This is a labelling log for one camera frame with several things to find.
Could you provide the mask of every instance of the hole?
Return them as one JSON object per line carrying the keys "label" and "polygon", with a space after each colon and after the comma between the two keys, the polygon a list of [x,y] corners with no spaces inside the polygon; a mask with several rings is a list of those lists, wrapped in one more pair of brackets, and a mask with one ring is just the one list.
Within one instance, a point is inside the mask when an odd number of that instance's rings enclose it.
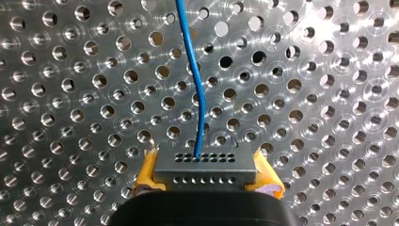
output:
{"label": "hole", "polygon": [[112,147],[118,147],[122,143],[122,138],[119,135],[110,135],[108,137],[108,144]]}
{"label": "hole", "polygon": [[180,129],[178,127],[171,126],[168,128],[167,135],[169,138],[175,139],[179,136],[179,134],[180,134]]}
{"label": "hole", "polygon": [[367,109],[367,104],[365,104],[364,102],[357,102],[353,106],[353,112],[357,115],[363,114],[364,112],[366,112],[366,109]]}
{"label": "hole", "polygon": [[353,6],[353,10],[358,16],[361,16],[369,10],[369,4],[366,1],[357,2]]}
{"label": "hole", "polygon": [[307,131],[307,133],[309,134],[309,135],[314,135],[314,134],[316,134],[317,133],[317,131],[319,130],[319,126],[317,125],[317,124],[310,124],[309,126],[308,126],[308,128],[306,129],[306,131]]}
{"label": "hole", "polygon": [[309,95],[306,97],[306,101],[307,101],[309,104],[314,104],[314,103],[316,103],[316,102],[317,102],[317,96],[316,96],[316,94],[309,94]]}
{"label": "hole", "polygon": [[258,86],[256,86],[255,88],[255,94],[260,97],[263,98],[267,95],[267,93],[269,92],[269,87],[266,84],[259,84]]}
{"label": "hole", "polygon": [[229,33],[229,25],[226,22],[217,22],[215,25],[215,33],[219,37],[224,37]]}
{"label": "hole", "polygon": [[53,58],[56,60],[64,60],[67,58],[67,50],[62,46],[56,46],[53,49]]}
{"label": "hole", "polygon": [[331,224],[335,221],[336,217],[335,215],[329,213],[323,216],[323,222],[325,222],[325,224]]}
{"label": "hole", "polygon": [[300,55],[300,49],[297,46],[290,46],[288,47],[288,49],[285,51],[285,56],[290,59],[290,60],[294,60],[296,58],[298,58]]}
{"label": "hole", "polygon": [[329,20],[329,19],[331,19],[332,15],[334,14],[334,9],[332,7],[320,8],[318,14],[321,19]]}
{"label": "hole", "polygon": [[289,11],[282,16],[282,19],[284,20],[285,24],[294,25],[298,22],[299,15],[296,11]]}
{"label": "hole", "polygon": [[387,110],[394,110],[399,106],[399,101],[398,99],[394,97],[390,97],[386,102],[385,102],[385,108]]}
{"label": "hole", "polygon": [[12,18],[11,22],[9,23],[11,28],[15,31],[23,31],[26,28],[26,23],[23,19],[20,17],[14,17]]}
{"label": "hole", "polygon": [[274,151],[273,145],[271,143],[264,143],[261,145],[261,151],[263,153],[272,153]]}
{"label": "hole", "polygon": [[290,122],[298,123],[298,122],[302,121],[303,114],[301,111],[294,110],[294,111],[291,111],[291,113],[288,117],[289,117]]}
{"label": "hole", "polygon": [[227,128],[230,131],[237,131],[237,129],[240,127],[240,121],[237,119],[230,119],[227,121]]}
{"label": "hole", "polygon": [[298,192],[294,195],[294,202],[296,203],[302,203],[304,202],[306,199],[308,198],[308,196],[303,193],[303,192]]}
{"label": "hole", "polygon": [[94,87],[96,87],[97,89],[101,89],[106,86],[106,77],[101,74],[96,74],[93,76],[91,82],[94,85]]}
{"label": "hole", "polygon": [[138,62],[139,63],[148,63],[150,61],[150,56],[146,53],[140,54],[138,57]]}
{"label": "hole", "polygon": [[228,69],[232,65],[232,59],[229,56],[224,56],[220,59],[219,65],[222,69]]}
{"label": "hole", "polygon": [[341,34],[347,33],[349,31],[349,24],[348,23],[341,23],[340,24],[340,32]]}
{"label": "hole", "polygon": [[393,127],[388,127],[388,128],[384,131],[383,137],[384,137],[385,139],[387,139],[387,140],[391,140],[391,139],[393,139],[393,138],[396,137],[397,133],[398,133],[398,131],[397,131],[395,128],[393,128]]}
{"label": "hole", "polygon": [[378,28],[381,28],[382,26],[384,26],[384,18],[381,18],[381,17],[375,18],[373,27],[378,29]]}
{"label": "hole", "polygon": [[249,104],[249,103],[245,103],[243,104],[243,106],[241,107],[241,111],[244,114],[249,114],[251,111],[253,110],[253,105]]}
{"label": "hole", "polygon": [[292,93],[300,91],[301,88],[302,88],[301,82],[296,79],[289,81],[287,84],[287,89]]}
{"label": "hole", "polygon": [[71,79],[65,79],[64,81],[62,81],[61,87],[66,92],[73,92],[75,90],[74,82]]}
{"label": "hole", "polygon": [[134,84],[138,80],[138,73],[133,70],[126,71],[123,75],[123,79],[127,84]]}
{"label": "hole", "polygon": [[84,22],[87,21],[88,19],[90,19],[90,10],[88,10],[88,8],[81,6],[78,7],[75,12],[75,17],[77,20]]}
{"label": "hole", "polygon": [[384,193],[391,193],[395,189],[392,182],[384,182],[381,186],[381,191]]}
{"label": "hole", "polygon": [[280,110],[284,107],[285,103],[284,100],[282,99],[277,99],[273,102],[272,106],[273,108],[275,108],[276,110]]}
{"label": "hole", "polygon": [[264,20],[260,16],[251,17],[248,21],[249,29],[251,29],[252,31],[260,30],[263,27],[263,25],[264,25]]}
{"label": "hole", "polygon": [[396,159],[392,155],[387,155],[382,159],[382,166],[385,168],[390,168],[395,165]]}
{"label": "hole", "polygon": [[302,167],[295,167],[293,169],[293,177],[295,177],[296,179],[303,177],[305,175],[305,173],[306,173],[306,171]]}
{"label": "hole", "polygon": [[265,128],[266,125],[269,125],[270,122],[271,122],[271,118],[270,118],[270,116],[268,116],[268,115],[261,115],[261,116],[259,116],[259,118],[258,118],[258,124],[259,124],[261,127],[263,127],[263,128]]}
{"label": "hole", "polygon": [[353,47],[358,50],[364,50],[368,44],[369,44],[369,41],[364,36],[355,38],[355,40],[352,43]]}
{"label": "hole", "polygon": [[250,74],[249,73],[247,73],[247,72],[240,73],[240,75],[239,75],[240,83],[246,83],[246,82],[249,81],[249,79],[250,79]]}
{"label": "hole", "polygon": [[178,48],[174,48],[174,49],[170,50],[170,55],[174,59],[180,58],[182,56],[182,51]]}
{"label": "hole", "polygon": [[307,27],[304,31],[304,37],[308,39],[312,39],[314,37],[315,31],[313,27]]}
{"label": "hole", "polygon": [[330,55],[334,51],[334,43],[330,40],[325,40],[319,45],[320,53]]}
{"label": "hole", "polygon": [[137,139],[142,143],[146,143],[150,141],[151,134],[146,130],[141,130],[140,132],[137,133]]}
{"label": "hole", "polygon": [[53,12],[46,12],[42,17],[42,20],[45,25],[52,27],[58,22],[58,17]]}
{"label": "hole", "polygon": [[232,12],[238,14],[244,10],[244,4],[242,2],[237,2],[232,5]]}
{"label": "hole", "polygon": [[379,215],[383,218],[387,218],[392,214],[392,209],[389,206],[384,206],[379,211]]}
{"label": "hole", "polygon": [[355,83],[361,84],[367,80],[367,72],[364,70],[359,70],[355,72],[352,79]]}
{"label": "hole", "polygon": [[226,101],[233,101],[237,94],[234,89],[229,88],[224,90],[223,96]]}
{"label": "hole", "polygon": [[211,43],[206,43],[202,46],[202,51],[205,54],[211,54],[214,51],[214,46]]}
{"label": "hole", "polygon": [[255,52],[252,55],[252,62],[257,66],[264,64],[266,62],[266,54],[262,51]]}
{"label": "hole", "polygon": [[199,10],[199,18],[204,20],[209,17],[209,9],[208,8],[201,8]]}
{"label": "hole", "polygon": [[335,78],[330,74],[325,74],[320,79],[320,86],[324,89],[331,88],[335,83]]}
{"label": "hole", "polygon": [[384,59],[384,57],[382,56],[381,53],[373,54],[373,62],[374,63],[380,63],[383,59]]}
{"label": "hole", "polygon": [[74,109],[71,111],[70,118],[74,122],[81,122],[85,118],[85,114],[79,109]]}
{"label": "hole", "polygon": [[104,106],[101,107],[100,113],[101,113],[101,115],[104,118],[109,119],[109,118],[112,118],[114,116],[115,110],[110,105],[104,105]]}
{"label": "hole", "polygon": [[219,136],[215,139],[215,144],[217,146],[223,146],[226,143],[226,138],[223,136]]}
{"label": "hole", "polygon": [[305,144],[301,139],[294,139],[290,146],[291,150],[294,152],[299,152],[305,147]]}
{"label": "hole", "polygon": [[25,51],[21,56],[21,61],[28,66],[34,65],[36,63],[36,56],[32,52]]}
{"label": "hole", "polygon": [[335,171],[335,166],[332,163],[326,163],[325,165],[323,165],[322,167],[322,172],[325,175],[331,175],[332,173],[334,173]]}
{"label": "hole", "polygon": [[164,36],[160,32],[152,32],[150,34],[150,44],[153,46],[158,46],[162,45],[162,42],[164,42]]}
{"label": "hole", "polygon": [[108,12],[109,12],[109,14],[111,14],[113,16],[116,16],[116,17],[120,16],[123,12],[122,3],[118,2],[118,1],[111,2],[108,5]]}
{"label": "hole", "polygon": [[159,66],[158,68],[156,68],[155,75],[158,79],[166,79],[169,77],[169,68],[164,65]]}
{"label": "hole", "polygon": [[96,56],[99,52],[99,46],[96,42],[90,40],[85,43],[83,50],[88,56]]}
{"label": "hole", "polygon": [[117,39],[117,48],[121,51],[128,51],[132,46],[132,42],[127,37],[119,37]]}
{"label": "hole", "polygon": [[170,110],[175,106],[175,101],[171,97],[166,97],[162,100],[161,106],[165,110]]}
{"label": "hole", "polygon": [[332,106],[324,106],[320,112],[320,115],[325,119],[329,120],[334,117],[335,109]]}
{"label": "hole", "polygon": [[271,35],[270,37],[270,42],[272,44],[278,44],[281,41],[281,34],[280,33],[274,33],[273,35]]}

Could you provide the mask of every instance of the blue cable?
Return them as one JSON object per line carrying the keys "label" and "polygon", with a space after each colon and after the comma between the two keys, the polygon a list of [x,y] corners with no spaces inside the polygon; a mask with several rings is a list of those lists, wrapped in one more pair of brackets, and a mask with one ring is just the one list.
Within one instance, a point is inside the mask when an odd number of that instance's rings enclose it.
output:
{"label": "blue cable", "polygon": [[200,71],[197,66],[196,53],[194,52],[193,42],[191,40],[190,29],[185,15],[184,0],[176,0],[176,8],[180,20],[180,28],[183,32],[185,51],[187,52],[191,72],[193,73],[194,84],[196,85],[197,95],[199,97],[199,127],[197,131],[196,144],[194,147],[194,156],[200,157],[203,128],[205,126],[205,94],[203,92],[200,79]]}

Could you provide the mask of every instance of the circular hole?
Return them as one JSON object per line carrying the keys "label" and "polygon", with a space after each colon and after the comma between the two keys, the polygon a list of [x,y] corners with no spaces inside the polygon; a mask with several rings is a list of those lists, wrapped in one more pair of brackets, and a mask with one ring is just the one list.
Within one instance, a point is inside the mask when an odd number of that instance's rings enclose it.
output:
{"label": "circular hole", "polygon": [[219,66],[222,69],[228,69],[232,65],[232,59],[229,56],[224,56],[219,61]]}
{"label": "circular hole", "polygon": [[269,92],[269,87],[266,84],[259,84],[258,86],[256,86],[255,88],[255,94],[260,97],[263,98],[267,95],[267,93]]}
{"label": "circular hole", "polygon": [[262,51],[255,52],[252,55],[252,62],[257,66],[264,64],[266,62],[266,54]]}
{"label": "circular hole", "polygon": [[93,79],[91,80],[91,83],[96,87],[97,89],[104,88],[106,86],[106,77],[101,74],[96,74],[93,76]]}
{"label": "circular hole", "polygon": [[167,66],[161,65],[156,68],[155,74],[158,79],[166,79],[169,77],[169,68]]}
{"label": "circular hole", "polygon": [[223,96],[226,101],[233,101],[237,94],[234,89],[229,88],[224,90]]}
{"label": "circular hole", "polygon": [[151,134],[146,130],[141,130],[140,132],[137,133],[137,139],[142,143],[146,143],[150,141]]}
{"label": "circular hole", "polygon": [[20,17],[14,17],[12,18],[11,22],[9,23],[11,28],[15,31],[23,31],[26,29],[26,23],[25,21],[20,18]]}
{"label": "circular hole", "polygon": [[170,110],[175,106],[175,101],[171,97],[166,97],[162,100],[161,106],[165,110]]}
{"label": "circular hole", "polygon": [[229,25],[226,22],[217,22],[215,25],[215,33],[219,37],[224,37],[229,33]]}
{"label": "circular hole", "polygon": [[180,134],[180,129],[176,126],[171,126],[167,130],[167,135],[171,139],[175,139],[179,136]]}
{"label": "circular hole", "polygon": [[96,56],[99,52],[99,46],[95,41],[90,40],[85,43],[83,50],[88,56]]}
{"label": "circular hole", "polygon": [[81,22],[87,21],[90,18],[90,10],[84,6],[78,7],[74,14],[76,19]]}
{"label": "circular hole", "polygon": [[119,135],[110,135],[108,137],[108,144],[112,147],[118,147],[122,143],[122,138]]}
{"label": "circular hole", "polygon": [[56,46],[53,49],[53,58],[56,60],[64,60],[67,58],[67,50],[62,46]]}
{"label": "circular hole", "polygon": [[152,32],[150,34],[150,44],[153,46],[157,46],[157,45],[162,45],[162,42],[164,42],[164,36],[160,33],[160,32]]}
{"label": "circular hole", "polygon": [[294,25],[298,22],[299,15],[296,11],[289,11],[282,16],[282,19],[285,22],[285,24]]}
{"label": "circular hole", "polygon": [[131,48],[132,42],[127,37],[119,37],[117,39],[117,48],[121,51],[127,51]]}
{"label": "circular hole", "polygon": [[34,65],[36,63],[36,56],[32,52],[25,51],[21,56],[21,61],[28,66]]}
{"label": "circular hole", "polygon": [[104,105],[101,107],[100,113],[104,118],[109,119],[114,116],[115,110],[110,105]]}
{"label": "circular hole", "polygon": [[44,13],[42,20],[47,26],[55,26],[58,22],[58,17],[53,12]]}
{"label": "circular hole", "polygon": [[208,8],[200,8],[199,9],[199,18],[204,20],[209,17],[209,9]]}
{"label": "circular hole", "polygon": [[290,46],[285,50],[285,56],[290,59],[294,60],[300,56],[300,49],[297,46]]}
{"label": "circular hole", "polygon": [[118,1],[111,2],[108,5],[108,12],[109,12],[109,14],[111,14],[113,16],[116,16],[116,17],[120,16],[123,12],[122,3],[118,2]]}

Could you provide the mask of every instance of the metal surface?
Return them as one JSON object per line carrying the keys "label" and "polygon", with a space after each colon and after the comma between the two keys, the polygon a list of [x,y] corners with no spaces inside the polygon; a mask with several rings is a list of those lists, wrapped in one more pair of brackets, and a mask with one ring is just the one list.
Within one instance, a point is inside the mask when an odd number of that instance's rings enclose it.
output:
{"label": "metal surface", "polygon": [[[1,224],[105,225],[150,138],[194,143],[174,1],[120,2],[0,0]],[[397,225],[398,1],[186,5],[204,145],[261,146],[305,224]]]}
{"label": "metal surface", "polygon": [[236,148],[204,148],[200,158],[192,152],[192,148],[162,145],[154,181],[166,184],[167,190],[244,190],[255,183],[255,164],[246,143]]}

